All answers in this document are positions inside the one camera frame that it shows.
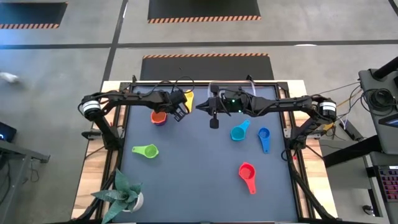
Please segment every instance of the succulent plant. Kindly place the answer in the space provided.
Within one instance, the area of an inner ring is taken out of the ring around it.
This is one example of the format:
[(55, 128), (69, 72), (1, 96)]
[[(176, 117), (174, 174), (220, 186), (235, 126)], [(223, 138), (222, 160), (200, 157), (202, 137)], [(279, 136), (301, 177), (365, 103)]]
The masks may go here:
[(112, 204), (108, 212), (106, 212), (102, 224), (109, 222), (125, 209), (132, 212), (137, 203), (138, 195), (141, 193), (142, 184), (129, 185), (128, 178), (119, 169), (116, 169), (114, 184), (116, 190), (102, 190), (91, 194), (100, 200)]

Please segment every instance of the black floor mat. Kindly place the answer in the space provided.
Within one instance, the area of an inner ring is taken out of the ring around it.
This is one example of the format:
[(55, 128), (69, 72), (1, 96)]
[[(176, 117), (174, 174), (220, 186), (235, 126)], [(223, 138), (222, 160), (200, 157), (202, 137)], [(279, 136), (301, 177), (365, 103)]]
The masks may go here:
[(257, 0), (150, 0), (149, 23), (260, 20)]
[(268, 54), (146, 55), (141, 80), (273, 80)]
[(58, 28), (67, 6), (67, 2), (0, 3), (0, 29)]

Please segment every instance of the gray floor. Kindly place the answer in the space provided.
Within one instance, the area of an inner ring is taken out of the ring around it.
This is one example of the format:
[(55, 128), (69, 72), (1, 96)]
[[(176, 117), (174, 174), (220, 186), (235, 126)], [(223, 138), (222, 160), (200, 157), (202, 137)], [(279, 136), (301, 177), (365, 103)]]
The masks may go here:
[[(148, 24), (148, 0), (130, 0), (119, 42), (398, 39), (398, 17), (388, 0), (258, 2), (261, 21)], [(0, 30), (0, 45), (110, 44), (121, 3), (70, 0), (59, 29)], [(313, 94), (355, 82), (359, 70), (380, 67), (396, 57), (398, 45), (118, 49), (109, 79), (139, 76), (143, 55), (212, 52), (269, 53), (275, 79), (304, 80), (308, 94)], [(22, 78), (22, 85), (16, 86), (0, 80), (0, 120), (18, 129), (17, 144), (52, 155), (39, 169), (40, 181), (25, 184), (16, 223), (70, 218), (87, 145), (80, 133), (90, 127), (76, 106), (85, 94), (100, 89), (108, 54), (109, 49), (0, 50), (0, 70)], [(325, 95), (341, 102), (354, 87)], [(346, 110), (339, 108), (339, 114)], [(375, 134), (370, 115), (360, 106), (349, 120), (363, 136)], [(360, 222), (355, 214), (345, 213), (342, 195), (347, 193), (339, 193), (341, 187), (334, 185), (332, 190), (339, 213)]]

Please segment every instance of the orange measuring cup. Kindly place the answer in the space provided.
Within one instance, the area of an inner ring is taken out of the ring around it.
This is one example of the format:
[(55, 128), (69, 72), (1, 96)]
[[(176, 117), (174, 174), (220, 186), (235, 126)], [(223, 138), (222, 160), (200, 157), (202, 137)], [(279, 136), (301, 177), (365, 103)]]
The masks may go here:
[(250, 163), (243, 162), (241, 167), (239, 168), (239, 176), (246, 182), (248, 185), (250, 194), (256, 193), (256, 169)]

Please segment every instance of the potted plant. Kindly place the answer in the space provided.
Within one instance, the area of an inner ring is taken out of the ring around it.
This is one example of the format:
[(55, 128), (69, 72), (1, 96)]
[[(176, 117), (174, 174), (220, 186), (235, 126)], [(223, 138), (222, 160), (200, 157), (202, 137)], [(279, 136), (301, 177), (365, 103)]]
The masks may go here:
[(119, 169), (116, 169), (114, 184), (116, 190), (102, 190), (91, 194), (100, 200), (112, 203), (102, 224), (112, 220), (121, 211), (135, 212), (144, 203), (144, 196), (141, 192), (142, 184), (129, 185), (129, 180)]

